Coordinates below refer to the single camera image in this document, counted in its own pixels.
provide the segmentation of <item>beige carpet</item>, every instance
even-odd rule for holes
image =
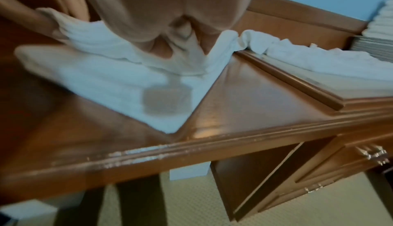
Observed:
[[[306,194],[270,210],[247,218],[240,223],[229,222],[212,174],[187,180],[169,181],[169,173],[160,175],[166,217],[153,208],[149,217],[158,217],[160,223],[127,223],[126,226],[391,226],[393,220],[371,186],[361,173],[338,181],[317,192]],[[133,191],[145,185],[132,186]],[[121,226],[119,192],[107,186],[97,219],[99,226]],[[157,196],[136,199],[141,208],[157,203]],[[52,226],[56,215],[19,221],[17,226]]]

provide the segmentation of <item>drawer handle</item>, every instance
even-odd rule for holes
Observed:
[[[356,147],[356,148],[363,156],[366,157],[366,159],[376,161],[379,165],[390,163],[390,161],[387,159],[388,152],[382,146],[372,145],[372,147],[375,148],[375,151],[371,154],[369,153],[369,151],[372,150],[369,149],[368,147],[367,149],[362,149],[360,147]]]
[[[323,188],[323,186],[321,184],[318,184],[318,188],[314,189],[314,190],[309,190],[308,188],[304,188],[306,190],[307,193],[311,193],[311,192],[316,192],[317,190]]]

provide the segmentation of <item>floor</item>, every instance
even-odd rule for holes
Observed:
[[[229,222],[211,172],[169,181],[169,173],[86,193],[78,208],[17,226],[391,226],[393,219],[364,173],[338,181],[240,223]]]

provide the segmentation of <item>hand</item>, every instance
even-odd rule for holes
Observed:
[[[220,33],[230,29],[251,0],[89,0],[105,24],[140,49],[170,58],[162,37],[166,30],[189,20],[205,54]]]
[[[89,12],[85,0],[54,0],[61,12],[77,19],[89,21]],[[61,33],[59,25],[41,13],[31,9],[17,0],[0,0],[0,15],[14,21],[25,28],[44,34],[49,37],[59,38]]]

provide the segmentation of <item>desk surface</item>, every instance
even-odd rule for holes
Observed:
[[[9,53],[0,57],[0,73],[3,203],[85,190],[393,118],[386,112],[339,114],[236,55],[174,134],[35,77]]]

